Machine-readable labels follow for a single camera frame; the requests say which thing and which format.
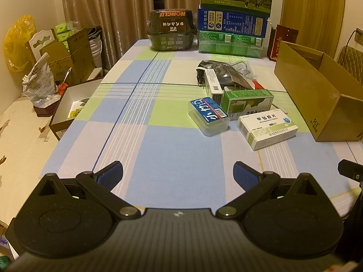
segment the black food container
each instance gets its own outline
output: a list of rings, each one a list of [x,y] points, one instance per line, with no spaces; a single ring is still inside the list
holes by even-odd
[[[182,51],[192,47],[197,27],[193,13],[185,9],[150,11],[147,35],[156,51]]]

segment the wall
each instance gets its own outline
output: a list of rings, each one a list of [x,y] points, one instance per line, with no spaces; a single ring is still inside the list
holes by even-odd
[[[341,48],[345,46],[352,32],[358,27],[363,29],[363,12],[361,7],[363,0],[345,0],[342,30],[339,37],[334,59],[336,60]],[[363,46],[354,41],[354,35],[349,42],[349,46],[363,52]]]
[[[281,10],[282,10],[282,0],[272,0],[271,15],[269,18],[270,21],[267,25],[266,38],[264,39],[264,42],[262,44],[264,46],[264,48],[266,48],[266,50],[265,50],[266,52],[267,52],[267,47],[269,45],[271,24],[274,26],[274,28],[276,28],[276,26],[280,23]]]
[[[6,65],[2,49],[8,29],[24,14],[33,16],[37,30],[48,30],[64,21],[57,0],[0,0],[0,114],[19,97],[22,92],[20,73],[11,73]]]

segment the chair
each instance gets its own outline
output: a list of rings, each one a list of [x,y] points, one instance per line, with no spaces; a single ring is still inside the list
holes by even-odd
[[[336,61],[363,85],[363,52],[348,46],[343,61],[345,47],[342,47]]]
[[[34,36],[28,41],[30,50],[34,55],[33,59],[35,59],[33,64],[35,64],[41,57],[40,49],[53,41],[58,41],[56,33],[53,29],[48,31],[40,31],[34,34]]]

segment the checkered tablecloth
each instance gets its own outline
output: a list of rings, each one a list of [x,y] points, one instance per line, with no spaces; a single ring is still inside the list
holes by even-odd
[[[60,178],[98,171],[114,160],[124,166],[113,193],[139,207],[220,206],[244,192],[232,168],[241,160],[257,171],[294,178],[312,173],[339,213],[351,206],[359,185],[339,175],[342,159],[363,164],[362,142],[315,142],[299,111],[274,75],[275,63],[248,59],[257,80],[272,91],[299,131],[294,138],[253,151],[231,121],[213,137],[188,115],[188,101],[206,96],[196,67],[204,59],[237,62],[241,57],[191,50],[156,52],[140,40],[109,71],[53,151],[41,176]]]

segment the logo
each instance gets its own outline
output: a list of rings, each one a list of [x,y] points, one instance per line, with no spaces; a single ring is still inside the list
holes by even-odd
[[[180,218],[181,216],[183,216],[183,215],[184,215],[184,213],[183,213],[183,212],[181,212],[181,211],[177,211],[177,212],[175,212],[173,215],[174,215],[174,216],[176,216],[176,217],[178,217],[178,218]]]
[[[185,11],[162,11],[159,17],[162,16],[185,16]]]

